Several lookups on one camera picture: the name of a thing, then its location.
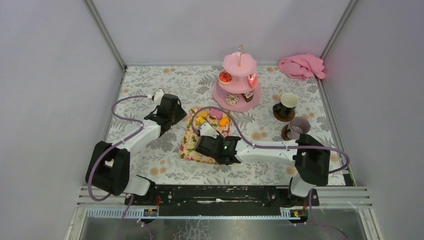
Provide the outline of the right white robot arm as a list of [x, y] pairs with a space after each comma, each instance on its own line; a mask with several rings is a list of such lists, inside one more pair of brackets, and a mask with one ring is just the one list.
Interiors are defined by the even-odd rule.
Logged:
[[294, 167], [297, 171], [288, 185], [287, 201], [301, 205], [310, 190], [328, 184], [331, 153], [315, 138], [301, 134], [299, 139], [280, 142], [249, 142], [239, 136], [199, 137], [194, 150], [220, 165], [271, 162]]

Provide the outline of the red donut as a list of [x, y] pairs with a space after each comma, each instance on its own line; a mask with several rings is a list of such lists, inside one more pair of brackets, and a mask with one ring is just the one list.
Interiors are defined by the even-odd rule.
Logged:
[[232, 81], [232, 75], [231, 74], [229, 74], [228, 72], [226, 72], [226, 71], [222, 71], [219, 75], [218, 75], [218, 80], [219, 80], [219, 82], [221, 83], [221, 84], [223, 84], [223, 85], [228, 85], [228, 84], [230, 84], [231, 83], [231, 81]]

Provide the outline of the chocolate drizzle donut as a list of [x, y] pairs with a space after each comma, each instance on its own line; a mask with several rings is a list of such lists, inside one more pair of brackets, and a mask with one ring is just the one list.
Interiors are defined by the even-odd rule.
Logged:
[[239, 100], [238, 95], [233, 93], [229, 93], [225, 98], [225, 102], [228, 106], [236, 106], [239, 103]]

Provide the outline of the brown wooden saucer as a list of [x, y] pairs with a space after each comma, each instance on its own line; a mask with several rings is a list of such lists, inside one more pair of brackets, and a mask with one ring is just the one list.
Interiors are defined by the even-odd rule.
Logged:
[[281, 137], [285, 140], [285, 141], [290, 141], [291, 138], [289, 137], [289, 133], [291, 132], [289, 125], [285, 125], [281, 131]]
[[278, 112], [275, 112], [275, 111], [273, 111], [272, 113], [273, 113], [274, 117], [281, 122], [290, 122], [296, 115], [295, 111], [293, 111], [289, 116], [283, 116], [283, 115], [281, 115], [281, 114], [279, 114]]

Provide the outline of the floral dessert tray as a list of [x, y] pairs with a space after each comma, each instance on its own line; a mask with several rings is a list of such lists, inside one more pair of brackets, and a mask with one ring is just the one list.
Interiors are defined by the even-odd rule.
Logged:
[[[194, 161], [194, 162], [203, 163], [203, 164], [217, 165], [218, 163], [216, 163], [216, 161], [212, 159], [211, 157], [204, 156], [195, 151], [195, 146], [197, 144], [197, 141], [199, 140], [199, 137], [193, 131], [191, 125], [192, 125], [192, 117], [194, 113], [197, 112], [200, 108], [201, 108], [200, 106], [194, 106], [189, 110], [187, 125], [182, 137], [178, 155], [181, 159], [184, 159], [184, 160]], [[195, 122], [195, 119], [197, 117], [198, 116], [196, 115], [196, 117], [194, 118], [193, 125], [195, 129], [199, 128], [199, 126]], [[226, 113], [223, 113], [222, 118], [224, 117], [228, 117], [228, 115]], [[229, 124], [227, 124], [226, 126], [219, 126], [219, 120], [212, 119], [209, 117], [209, 115], [207, 118], [204, 118], [204, 119], [206, 119], [206, 123], [211, 124], [211, 126], [214, 127], [217, 131], [219, 131], [224, 137], [229, 135], [230, 128], [231, 128], [230, 119], [229, 119], [230, 120]]]

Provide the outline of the chocolate cake piece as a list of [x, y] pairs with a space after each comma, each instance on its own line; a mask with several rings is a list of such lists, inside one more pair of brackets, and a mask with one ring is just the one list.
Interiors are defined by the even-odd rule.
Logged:
[[253, 100], [254, 93], [250, 91], [250, 92], [242, 93], [241, 96], [243, 97], [246, 103], [249, 103], [250, 101]]

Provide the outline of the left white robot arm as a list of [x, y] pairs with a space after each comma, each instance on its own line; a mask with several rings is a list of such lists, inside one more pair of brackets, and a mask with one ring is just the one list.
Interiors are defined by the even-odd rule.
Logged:
[[94, 196], [93, 187], [105, 191], [109, 196], [136, 195], [144, 206], [154, 202], [155, 192], [150, 188], [154, 183], [146, 177], [130, 173], [131, 155], [160, 138], [187, 113], [176, 95], [158, 90], [154, 95], [148, 95], [148, 99], [156, 107], [143, 120], [135, 120], [140, 124], [139, 129], [115, 142], [99, 141], [95, 145], [85, 176], [89, 196], [94, 201], [99, 202], [100, 198]]

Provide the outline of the strawberry cream cake slice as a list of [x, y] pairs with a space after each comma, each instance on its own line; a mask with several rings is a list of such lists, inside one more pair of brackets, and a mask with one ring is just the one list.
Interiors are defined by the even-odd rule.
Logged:
[[251, 89], [254, 89], [258, 84], [258, 76], [256, 73], [251, 73], [247, 76], [248, 85]]

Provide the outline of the black mug white inside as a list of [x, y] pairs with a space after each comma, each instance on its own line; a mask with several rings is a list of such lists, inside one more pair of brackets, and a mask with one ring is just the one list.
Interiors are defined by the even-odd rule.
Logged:
[[272, 107], [274, 113], [282, 117], [289, 117], [298, 106], [299, 99], [293, 93], [284, 93], [280, 96], [279, 103]]

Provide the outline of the purple mug black handle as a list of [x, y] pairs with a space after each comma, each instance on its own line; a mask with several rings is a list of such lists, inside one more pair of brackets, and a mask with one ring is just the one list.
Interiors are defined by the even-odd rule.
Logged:
[[298, 140], [301, 134], [307, 134], [310, 131], [311, 124], [306, 118], [297, 116], [288, 123], [288, 127], [291, 130], [288, 134], [291, 140]]

